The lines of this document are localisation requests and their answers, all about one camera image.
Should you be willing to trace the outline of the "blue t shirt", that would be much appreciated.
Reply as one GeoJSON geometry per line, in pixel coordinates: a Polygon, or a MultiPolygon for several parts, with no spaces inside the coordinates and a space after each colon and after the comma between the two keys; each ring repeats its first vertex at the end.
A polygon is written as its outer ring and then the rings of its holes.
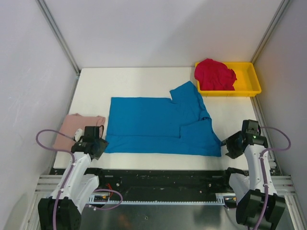
{"type": "Polygon", "coordinates": [[[190,81],[169,98],[113,97],[106,140],[107,153],[221,156],[211,116],[190,81]]]}

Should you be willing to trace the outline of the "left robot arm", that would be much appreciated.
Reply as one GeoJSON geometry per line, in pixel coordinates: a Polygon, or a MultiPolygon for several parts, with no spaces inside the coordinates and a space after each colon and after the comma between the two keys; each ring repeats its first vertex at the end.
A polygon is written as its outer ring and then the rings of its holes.
{"type": "Polygon", "coordinates": [[[92,192],[106,186],[104,177],[85,174],[93,160],[101,157],[108,142],[102,138],[104,126],[86,126],[72,137],[74,144],[67,151],[71,160],[54,191],[40,199],[38,214],[43,230],[78,230],[82,211],[92,192]]]}

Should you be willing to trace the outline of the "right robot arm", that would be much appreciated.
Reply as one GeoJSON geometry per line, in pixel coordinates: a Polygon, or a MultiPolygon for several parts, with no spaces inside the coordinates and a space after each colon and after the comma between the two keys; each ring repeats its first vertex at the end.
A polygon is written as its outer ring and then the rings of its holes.
{"type": "Polygon", "coordinates": [[[226,155],[236,159],[244,155],[248,175],[242,170],[228,169],[229,176],[221,180],[226,192],[236,195],[236,222],[249,230],[274,230],[285,210],[285,199],[278,196],[273,185],[268,152],[271,150],[261,135],[258,121],[244,120],[242,129],[221,143],[226,155]]]}

